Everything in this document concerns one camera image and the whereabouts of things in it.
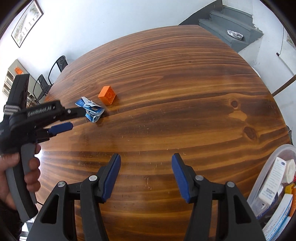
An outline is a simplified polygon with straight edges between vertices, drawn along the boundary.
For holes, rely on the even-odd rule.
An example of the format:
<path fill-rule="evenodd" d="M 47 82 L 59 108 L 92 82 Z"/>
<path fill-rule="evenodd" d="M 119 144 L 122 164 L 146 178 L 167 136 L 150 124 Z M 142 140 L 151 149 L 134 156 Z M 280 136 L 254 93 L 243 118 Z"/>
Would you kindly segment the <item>person's left hand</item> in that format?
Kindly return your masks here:
<path fill-rule="evenodd" d="M 1 156 L 1 201 L 11 209 L 16 210 L 16 205 L 12 198 L 8 182 L 6 179 L 6 170 L 16 166 L 20 161 L 20 154 L 4 154 Z M 40 160 L 33 157 L 29 161 L 30 172 L 24 177 L 29 192 L 37 192 L 41 184 L 39 182 L 41 171 L 39 170 Z"/>

